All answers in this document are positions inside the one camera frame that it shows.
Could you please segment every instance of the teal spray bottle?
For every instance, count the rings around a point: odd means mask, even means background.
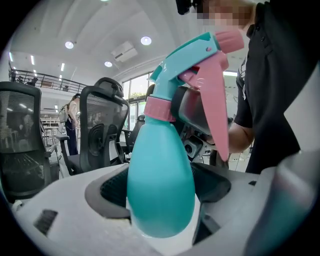
[[[171,122],[171,101],[179,86],[200,90],[211,135],[223,160],[229,155],[223,71],[225,53],[244,47],[239,31],[204,33],[183,44],[155,69],[153,94],[144,109],[145,125],[134,144],[127,197],[137,226],[147,235],[167,238],[190,222],[195,184],[190,162]]]

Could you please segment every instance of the pink trigger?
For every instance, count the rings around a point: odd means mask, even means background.
[[[229,157],[229,137],[226,91],[223,71],[228,68],[228,60],[222,51],[195,65],[197,74],[186,70],[178,77],[194,89],[200,90],[207,123],[216,148],[223,161]]]

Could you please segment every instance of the person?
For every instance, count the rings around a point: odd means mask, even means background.
[[[254,141],[248,173],[260,174],[300,150],[284,112],[319,60],[313,37],[318,8],[313,5],[284,0],[203,1],[206,17],[229,29],[237,27],[249,37],[236,78],[237,113],[229,129],[230,153],[240,153]]]
[[[77,114],[77,104],[80,102],[80,94],[75,94],[71,101],[66,104],[64,107],[68,113],[68,119],[65,122],[65,130],[66,135],[69,136],[67,140],[69,155],[77,155],[78,154],[78,147],[77,147],[77,136],[76,136],[76,127],[78,126],[78,121],[76,118]]]

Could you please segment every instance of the mesh backrest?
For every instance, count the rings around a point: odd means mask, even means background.
[[[41,134],[36,130],[39,115],[34,114],[35,98],[0,90],[0,100],[2,185],[14,193],[37,190],[45,184],[45,179],[44,153],[38,144]]]
[[[116,140],[119,138],[128,107],[95,92],[88,95],[86,107],[88,136],[87,141],[81,141],[81,144],[88,145],[88,162],[94,170],[105,167],[106,159],[113,162],[119,157]]]

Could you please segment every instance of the camera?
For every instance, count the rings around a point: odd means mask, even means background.
[[[201,4],[202,0],[175,0],[178,13],[185,15],[189,12],[190,7],[196,8]]]

